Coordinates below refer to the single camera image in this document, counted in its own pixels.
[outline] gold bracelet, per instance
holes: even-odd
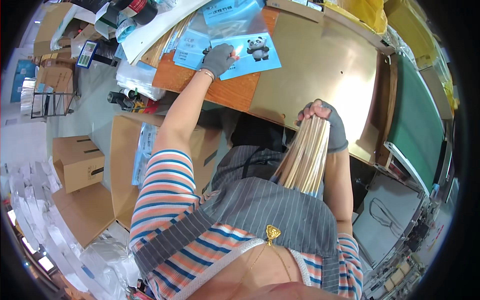
[[[210,78],[212,78],[212,82],[215,81],[215,77],[212,74],[210,74],[207,69],[200,69],[200,70],[198,70],[198,72],[200,72],[201,70],[205,70],[204,73],[207,74],[208,76],[210,76]]]

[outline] gray striped apron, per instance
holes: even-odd
[[[216,191],[208,200],[135,253],[142,276],[146,278],[217,222],[264,240],[270,224],[282,232],[273,244],[322,256],[322,289],[338,293],[335,217],[324,202],[265,179],[272,176],[281,157],[279,152],[257,146],[232,148],[218,165],[212,181]]]

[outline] gold necklace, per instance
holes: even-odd
[[[242,284],[243,280],[245,279],[246,275],[251,271],[251,269],[253,268],[253,266],[255,265],[255,263],[257,262],[257,260],[260,258],[260,255],[262,255],[263,251],[265,250],[265,247],[266,246],[270,246],[273,248],[273,250],[275,251],[275,253],[277,254],[278,258],[280,259],[280,261],[282,262],[283,264],[283,267],[285,268],[285,271],[287,272],[287,275],[288,275],[288,279],[290,280],[290,282],[292,281],[292,277],[290,276],[290,273],[288,272],[288,269],[287,269],[287,266],[285,265],[285,262],[283,261],[282,257],[280,256],[280,253],[278,253],[276,247],[272,244],[272,241],[276,238],[278,238],[280,236],[280,234],[282,234],[282,232],[276,228],[275,226],[273,225],[267,225],[267,228],[266,228],[266,233],[267,233],[267,243],[264,244],[262,250],[260,251],[260,253],[258,254],[257,258],[255,258],[255,261],[253,262],[253,264],[251,265],[250,269],[248,269],[247,271],[245,271],[245,274],[243,274],[243,277],[240,279],[240,282],[237,284],[237,286],[233,289],[233,291],[230,293],[230,295],[227,297],[227,300],[230,300],[233,295],[235,294],[235,292],[237,291],[237,289],[240,287],[240,285]]]

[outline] striped shirt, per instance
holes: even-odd
[[[209,195],[199,197],[194,193],[190,157],[173,149],[152,155],[133,211],[130,248],[134,253],[209,199]],[[247,231],[216,223],[150,272],[147,284],[157,299],[174,296],[186,299],[229,262],[262,243],[263,240]],[[338,294],[358,300],[363,281],[358,244],[349,234],[339,233],[337,248],[340,265]],[[320,288],[322,258],[315,254],[291,252],[302,273],[303,283]]]

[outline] bamboo chopstick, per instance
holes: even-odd
[[[316,196],[323,178],[330,123],[313,116],[304,120],[275,171],[278,184]]]

